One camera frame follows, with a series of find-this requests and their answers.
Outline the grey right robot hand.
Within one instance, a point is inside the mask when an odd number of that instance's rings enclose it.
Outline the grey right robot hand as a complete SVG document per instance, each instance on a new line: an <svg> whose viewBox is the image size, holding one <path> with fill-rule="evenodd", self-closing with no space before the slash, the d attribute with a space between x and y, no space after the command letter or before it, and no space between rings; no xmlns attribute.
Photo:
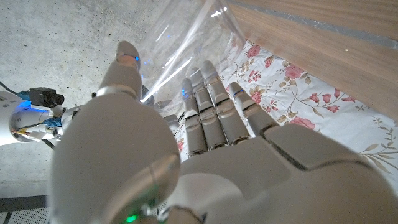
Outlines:
<svg viewBox="0 0 398 224"><path fill-rule="evenodd" d="M145 101L143 105L151 106L156 111L160 112L161 109L164 109L167 105L169 105L172 100L158 101L156 103L150 103L149 100ZM60 117L61 126L57 126L56 130L53 132L53 135L56 139L60 139L68 126L72 123L73 118L81 110L82 106L76 106L74 108L68 109L63 112ZM179 127L178 117L175 114L164 116L169 128L171 131L177 129Z"/></svg>

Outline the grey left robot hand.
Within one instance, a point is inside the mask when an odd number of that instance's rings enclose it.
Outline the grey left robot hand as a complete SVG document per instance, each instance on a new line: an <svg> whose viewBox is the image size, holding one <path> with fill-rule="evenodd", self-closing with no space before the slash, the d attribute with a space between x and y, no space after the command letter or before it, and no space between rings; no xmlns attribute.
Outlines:
<svg viewBox="0 0 398 224"><path fill-rule="evenodd" d="M118 44L97 95L57 144L52 223L396 223L383 176L336 141L279 126L237 83L228 101L247 125L226 146L195 138L182 161L166 120L140 103L140 58Z"/></svg>

